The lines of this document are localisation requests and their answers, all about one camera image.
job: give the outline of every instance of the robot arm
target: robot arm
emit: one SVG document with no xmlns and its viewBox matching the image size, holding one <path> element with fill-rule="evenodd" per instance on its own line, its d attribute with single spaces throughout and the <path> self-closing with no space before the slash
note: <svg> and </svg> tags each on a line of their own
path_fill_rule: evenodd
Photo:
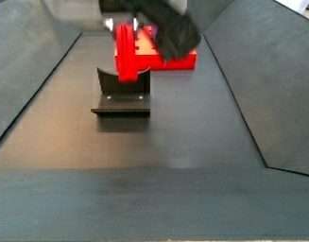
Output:
<svg viewBox="0 0 309 242">
<path fill-rule="evenodd" d="M 167 61 L 187 57 L 202 34 L 187 14 L 182 15 L 164 0 L 120 0 L 134 17 L 142 12 L 156 24 L 156 49 Z"/>
</svg>

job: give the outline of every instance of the black bracket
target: black bracket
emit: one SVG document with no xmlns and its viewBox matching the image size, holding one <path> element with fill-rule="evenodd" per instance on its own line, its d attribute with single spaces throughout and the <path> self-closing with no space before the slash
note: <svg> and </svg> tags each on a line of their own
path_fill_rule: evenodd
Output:
<svg viewBox="0 0 309 242">
<path fill-rule="evenodd" d="M 119 81 L 118 75 L 106 72 L 100 68 L 99 80 L 102 97 L 99 108 L 91 111 L 98 115 L 104 114 L 151 114 L 151 70 L 139 73 L 139 79 L 134 83 Z"/>
</svg>

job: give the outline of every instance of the white surface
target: white surface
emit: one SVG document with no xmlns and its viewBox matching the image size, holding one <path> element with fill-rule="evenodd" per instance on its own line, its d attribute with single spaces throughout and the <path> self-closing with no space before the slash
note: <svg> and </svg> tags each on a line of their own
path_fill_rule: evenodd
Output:
<svg viewBox="0 0 309 242">
<path fill-rule="evenodd" d="M 308 7 L 309 0 L 276 0 L 294 11 L 303 13 Z"/>
</svg>

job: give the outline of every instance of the red object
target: red object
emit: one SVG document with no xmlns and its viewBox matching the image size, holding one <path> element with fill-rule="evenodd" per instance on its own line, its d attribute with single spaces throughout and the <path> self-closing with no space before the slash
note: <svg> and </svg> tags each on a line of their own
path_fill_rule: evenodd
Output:
<svg viewBox="0 0 309 242">
<path fill-rule="evenodd" d="M 116 69 L 119 79 L 124 83 L 138 81 L 135 58 L 134 28 L 126 24 L 116 27 Z"/>
<path fill-rule="evenodd" d="M 166 62 L 155 48 L 155 43 L 152 42 L 151 36 L 151 26 L 146 26 L 144 29 L 139 31 L 138 40 L 134 38 L 132 26 L 123 25 L 116 29 L 115 59 L 122 82 L 136 81 L 135 73 L 138 74 L 138 71 L 144 71 L 148 68 L 151 68 L 154 71 L 195 69 L 198 51 L 194 50 L 184 59 L 172 59 Z"/>
</svg>

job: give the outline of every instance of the bin floor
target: bin floor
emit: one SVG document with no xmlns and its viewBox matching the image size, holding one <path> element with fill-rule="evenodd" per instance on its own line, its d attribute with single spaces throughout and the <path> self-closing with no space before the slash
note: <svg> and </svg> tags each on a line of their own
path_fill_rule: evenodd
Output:
<svg viewBox="0 0 309 242">
<path fill-rule="evenodd" d="M 267 169 L 203 41 L 152 73 L 151 117 L 100 118 L 84 34 L 0 142 L 0 240 L 309 240 L 309 177 Z"/>
</svg>

